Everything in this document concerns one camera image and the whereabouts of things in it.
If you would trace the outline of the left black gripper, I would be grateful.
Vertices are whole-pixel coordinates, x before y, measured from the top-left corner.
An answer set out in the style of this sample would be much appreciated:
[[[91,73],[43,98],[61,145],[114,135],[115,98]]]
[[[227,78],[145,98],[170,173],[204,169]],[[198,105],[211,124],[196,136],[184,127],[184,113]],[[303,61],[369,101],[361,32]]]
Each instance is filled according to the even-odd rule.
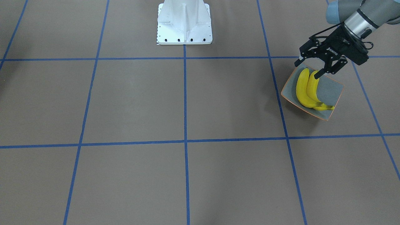
[[[331,51],[328,50],[329,47],[345,57],[332,56]],[[354,37],[344,24],[340,24],[328,37],[309,37],[309,40],[299,48],[299,51],[299,58],[294,62],[295,67],[309,58],[318,58],[324,62],[324,68],[314,75],[315,79],[319,79],[324,74],[336,74],[348,63],[346,57],[357,65],[362,65],[369,59],[365,44]]]

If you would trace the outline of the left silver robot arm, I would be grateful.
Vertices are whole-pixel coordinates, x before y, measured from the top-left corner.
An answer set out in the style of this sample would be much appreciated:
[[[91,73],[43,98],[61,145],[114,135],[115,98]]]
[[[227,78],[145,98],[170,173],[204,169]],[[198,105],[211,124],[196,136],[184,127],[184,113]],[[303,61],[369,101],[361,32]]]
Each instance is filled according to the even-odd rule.
[[[364,39],[383,24],[399,24],[398,0],[336,0],[326,10],[326,21],[333,32],[318,32],[299,48],[298,67],[306,59],[318,58],[324,67],[315,78],[326,73],[336,74],[349,60],[357,65],[368,59],[369,48]]]

